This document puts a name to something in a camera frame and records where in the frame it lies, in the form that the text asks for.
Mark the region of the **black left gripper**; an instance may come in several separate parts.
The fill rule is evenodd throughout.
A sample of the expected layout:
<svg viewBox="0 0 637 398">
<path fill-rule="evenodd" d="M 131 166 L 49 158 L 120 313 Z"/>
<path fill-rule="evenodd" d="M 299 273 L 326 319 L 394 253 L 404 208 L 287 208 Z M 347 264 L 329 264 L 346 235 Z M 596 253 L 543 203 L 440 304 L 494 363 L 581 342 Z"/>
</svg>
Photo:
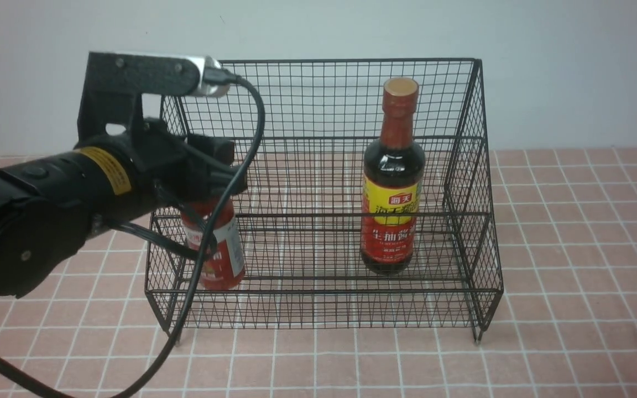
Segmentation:
<svg viewBox="0 0 637 398">
<path fill-rule="evenodd" d="M 126 136 L 132 173 L 132 191 L 126 194 L 126 206 L 205 202 L 226 191 L 237 196 L 248 188 L 246 171 L 238 166 L 191 164 L 182 137 L 170 133 L 163 120 L 131 117 Z M 232 165 L 235 160 L 235 143 L 230 139 L 188 134 L 185 141 L 225 165 Z"/>
</svg>

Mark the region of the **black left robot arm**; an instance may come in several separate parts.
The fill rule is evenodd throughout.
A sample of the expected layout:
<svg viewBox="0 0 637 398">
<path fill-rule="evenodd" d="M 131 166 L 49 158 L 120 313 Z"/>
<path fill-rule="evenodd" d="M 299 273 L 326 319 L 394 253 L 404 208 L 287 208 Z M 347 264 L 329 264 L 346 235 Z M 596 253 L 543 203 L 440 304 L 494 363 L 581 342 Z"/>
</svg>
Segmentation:
<svg viewBox="0 0 637 398">
<path fill-rule="evenodd" d="M 218 199 L 239 172 L 233 141 L 148 120 L 73 151 L 0 168 L 0 296 L 21 298 L 86 242 L 161 207 Z"/>
</svg>

